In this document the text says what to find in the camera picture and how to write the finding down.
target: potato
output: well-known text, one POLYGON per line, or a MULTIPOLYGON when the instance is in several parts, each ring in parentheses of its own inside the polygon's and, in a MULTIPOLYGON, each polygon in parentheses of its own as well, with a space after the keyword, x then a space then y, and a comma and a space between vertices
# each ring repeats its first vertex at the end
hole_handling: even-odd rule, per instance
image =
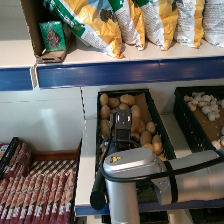
POLYGON ((103 93, 101 96, 100 96, 100 106, 104 106, 104 105, 108 105, 108 96, 107 94, 103 93))
POLYGON ((120 101, 117 98, 109 98, 108 99, 108 106, 110 107, 110 109, 116 109, 117 107, 119 107, 120 105, 120 101))
POLYGON ((109 121, 108 120, 100 121, 100 132, 103 139, 105 139, 109 135, 109 121))
POLYGON ((124 103, 121 103, 119 107, 121 110, 127 110, 129 108, 128 105, 124 103))
POLYGON ((137 132, 131 133, 131 137, 132 136, 136 137, 138 140, 140 139, 140 135, 137 132))
POLYGON ((143 123, 143 121, 138 117, 132 118, 131 132, 137 132, 141 134, 144 130, 145 124, 143 123))
POLYGON ((150 143, 147 143, 147 144, 143 145, 142 148, 150 149, 152 152, 154 151, 153 145, 150 144, 150 143))
POLYGON ((131 107, 131 113, 132 113, 132 117, 141 117, 141 110, 137 105, 133 105, 131 107))
POLYGON ((121 103, 127 104, 129 107, 135 104, 135 98, 131 95, 125 94, 120 97, 121 103))
POLYGON ((147 131, 149 131, 152 135, 156 133, 156 125, 150 121, 145 128, 147 131))
POLYGON ((152 135, 149 131, 143 131, 140 137, 140 144, 145 145, 146 143, 152 142, 152 135))
POLYGON ((104 105, 100 110, 100 118, 102 120, 108 120, 110 116, 110 108, 107 105, 104 105))

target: black plastic crate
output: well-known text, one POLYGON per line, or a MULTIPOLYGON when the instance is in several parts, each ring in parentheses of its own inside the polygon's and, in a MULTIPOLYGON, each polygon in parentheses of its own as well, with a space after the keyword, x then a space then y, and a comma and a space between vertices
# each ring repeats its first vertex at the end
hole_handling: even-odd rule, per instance
POLYGON ((103 139, 100 137, 100 103, 99 98, 100 96, 106 93, 108 97, 120 97, 124 94, 129 94, 132 96, 137 96, 140 94, 145 94, 146 103, 148 106, 148 110, 151 114, 152 121, 157 124, 157 132, 161 135, 163 149, 162 154, 168 160, 175 159, 176 155, 174 153, 174 148, 170 142, 170 139, 167 135, 167 132, 164 128, 160 115, 156 109, 155 103, 149 93, 148 89, 137 89, 137 90, 121 90, 121 91, 109 91, 109 92, 99 92, 97 98, 97 130, 96 130, 96 172, 99 169, 99 162, 100 162, 100 145, 103 139))
POLYGON ((214 150, 208 136, 202 129, 193 112, 184 101, 184 96, 191 96, 193 92, 205 92, 206 95, 213 95, 218 100, 224 99, 223 86, 196 86, 196 87, 177 87, 175 90, 174 115, 182 129, 187 143, 192 152, 204 150, 214 150))

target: black tray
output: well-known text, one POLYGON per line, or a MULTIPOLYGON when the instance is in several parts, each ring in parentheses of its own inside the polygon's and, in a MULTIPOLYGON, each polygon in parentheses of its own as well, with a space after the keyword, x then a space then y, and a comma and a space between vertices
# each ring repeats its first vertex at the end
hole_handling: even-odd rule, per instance
POLYGON ((174 115, 182 129, 187 143, 192 152, 204 150, 214 150, 208 136, 205 134, 198 120, 184 101, 184 96, 191 96, 193 92, 205 92, 206 95, 213 95, 217 99, 224 99, 223 86, 196 86, 196 87, 177 87, 175 90, 174 115))

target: black cable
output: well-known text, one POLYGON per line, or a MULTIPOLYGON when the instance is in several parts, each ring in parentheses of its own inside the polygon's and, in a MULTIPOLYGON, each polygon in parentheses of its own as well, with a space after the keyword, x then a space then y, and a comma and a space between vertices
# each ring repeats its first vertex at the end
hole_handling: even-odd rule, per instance
POLYGON ((214 166, 214 165, 224 162, 224 156, 222 156, 217 159, 213 159, 213 160, 210 160, 210 161, 207 161, 204 163, 200 163, 197 165, 193 165, 193 166, 189 166, 189 167, 185 167, 185 168, 181 168, 181 169, 177 169, 177 170, 166 171, 166 172, 161 172, 161 173, 154 173, 154 174, 144 175, 144 176, 139 176, 139 177, 117 178, 117 177, 109 176, 103 168, 103 163, 104 163, 104 160, 105 160, 107 153, 110 149, 111 141, 112 141, 112 127, 110 130, 110 137, 109 137, 107 150, 106 150, 103 158, 100 161, 100 171, 101 171, 102 175, 106 179, 108 179, 109 181, 112 181, 112 182, 123 182, 123 183, 124 182, 136 182, 136 181, 143 180, 143 179, 151 179, 152 180, 152 179, 159 179, 159 178, 163 178, 163 177, 176 176, 176 175, 191 173, 191 172, 201 170, 204 168, 208 168, 208 167, 211 167, 211 166, 214 166))

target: plastic packaging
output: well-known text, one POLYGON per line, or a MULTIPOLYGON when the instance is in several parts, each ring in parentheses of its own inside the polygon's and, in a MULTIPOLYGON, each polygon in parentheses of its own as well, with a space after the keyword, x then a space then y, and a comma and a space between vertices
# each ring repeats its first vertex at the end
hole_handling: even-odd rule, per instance
POLYGON ((224 47, 224 0, 205 1, 203 28, 209 43, 224 47))
POLYGON ((123 57, 120 28, 108 0, 40 1, 84 42, 111 57, 123 57))
POLYGON ((202 12, 205 0, 177 0, 178 20, 174 33, 181 45, 199 48, 204 35, 202 12))
POLYGON ((171 0, 138 0, 142 10, 146 37, 161 50, 168 50, 173 40, 178 12, 171 0))
POLYGON ((136 0, 109 0, 121 29, 125 43, 145 48, 145 28, 141 9, 136 0))

